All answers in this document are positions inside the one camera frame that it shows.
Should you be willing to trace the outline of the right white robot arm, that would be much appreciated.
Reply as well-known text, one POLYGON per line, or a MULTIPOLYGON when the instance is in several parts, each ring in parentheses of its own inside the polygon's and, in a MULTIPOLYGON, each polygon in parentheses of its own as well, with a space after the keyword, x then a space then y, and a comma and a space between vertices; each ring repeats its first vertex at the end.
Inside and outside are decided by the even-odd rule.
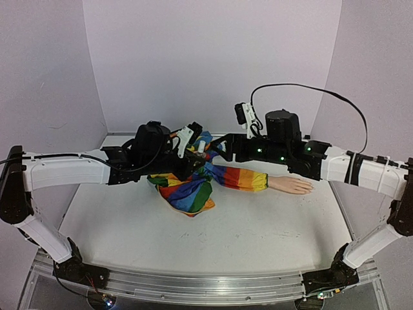
POLYGON ((252 129, 226 134, 211 143, 212 149, 226 161, 286 165, 290 173, 305 178, 342 182, 392 198, 387 220, 342 246, 328 269, 306 272, 302 281, 307 296, 357 284, 358 267, 392 242, 412 236, 412 160, 392 161, 321 141, 304 141, 298 116, 286 110, 267 113, 265 121, 266 136, 256 137, 252 129))

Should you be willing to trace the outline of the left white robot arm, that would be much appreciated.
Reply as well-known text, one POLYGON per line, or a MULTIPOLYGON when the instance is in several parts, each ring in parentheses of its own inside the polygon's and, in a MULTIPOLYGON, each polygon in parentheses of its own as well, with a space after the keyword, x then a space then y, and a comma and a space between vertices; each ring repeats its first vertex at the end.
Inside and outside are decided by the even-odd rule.
POLYGON ((171 132, 160 122, 150 121, 122 146, 90 152, 35 154, 24 152, 20 145, 13 146, 1 162, 1 220, 49 254, 58 279, 104 289, 110 271, 84 263, 75 242, 62 235, 34 205, 32 192, 83 183, 121 185, 162 173, 185 180, 205 162, 187 150, 202 130, 193 122, 171 132))

